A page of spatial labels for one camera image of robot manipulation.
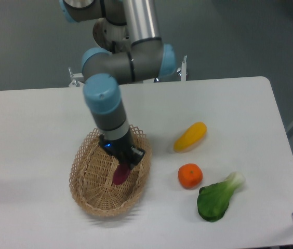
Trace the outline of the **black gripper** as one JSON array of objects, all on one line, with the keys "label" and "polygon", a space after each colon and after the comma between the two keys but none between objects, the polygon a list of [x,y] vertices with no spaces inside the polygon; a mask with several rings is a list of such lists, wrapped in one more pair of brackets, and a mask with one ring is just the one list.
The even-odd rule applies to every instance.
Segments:
[{"label": "black gripper", "polygon": [[117,140],[107,140],[101,134],[98,143],[108,155],[118,160],[119,165],[128,163],[130,170],[137,166],[145,155],[144,149],[135,146],[130,130]]}]

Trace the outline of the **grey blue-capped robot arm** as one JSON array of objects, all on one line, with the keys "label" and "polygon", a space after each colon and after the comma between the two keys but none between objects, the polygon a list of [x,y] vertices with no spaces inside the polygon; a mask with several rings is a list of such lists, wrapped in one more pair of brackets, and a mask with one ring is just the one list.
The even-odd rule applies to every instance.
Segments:
[{"label": "grey blue-capped robot arm", "polygon": [[82,56],[83,94],[98,127],[100,147],[119,164],[132,170],[144,157],[144,150],[132,139],[119,86],[176,71],[171,45],[162,42],[154,1],[61,1],[62,12],[70,22],[101,18],[107,25],[104,37],[112,44],[115,27],[123,29],[119,40],[128,43],[123,50],[102,46]]}]

